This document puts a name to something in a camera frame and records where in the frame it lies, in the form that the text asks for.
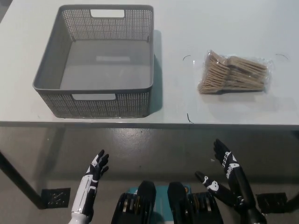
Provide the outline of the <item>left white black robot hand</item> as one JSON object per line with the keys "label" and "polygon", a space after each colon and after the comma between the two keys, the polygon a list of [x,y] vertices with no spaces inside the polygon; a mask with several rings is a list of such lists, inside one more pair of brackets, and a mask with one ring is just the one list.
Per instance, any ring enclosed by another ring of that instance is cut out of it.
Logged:
{"label": "left white black robot hand", "polygon": [[72,206],[72,212],[84,214],[85,216],[89,216],[91,214],[97,194],[99,180],[109,169],[109,166],[107,165],[108,158],[109,154],[106,154],[105,150],[101,150],[94,157],[86,173],[81,179]]}

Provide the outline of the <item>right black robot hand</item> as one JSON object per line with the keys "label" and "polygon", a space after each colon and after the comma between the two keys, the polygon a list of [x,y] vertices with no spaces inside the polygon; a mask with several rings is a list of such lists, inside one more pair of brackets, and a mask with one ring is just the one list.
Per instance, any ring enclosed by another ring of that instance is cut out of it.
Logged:
{"label": "right black robot hand", "polygon": [[211,179],[206,174],[196,171],[195,176],[209,193],[237,212],[256,208],[256,201],[251,186],[232,151],[219,139],[214,141],[215,158],[220,162],[229,188]]}

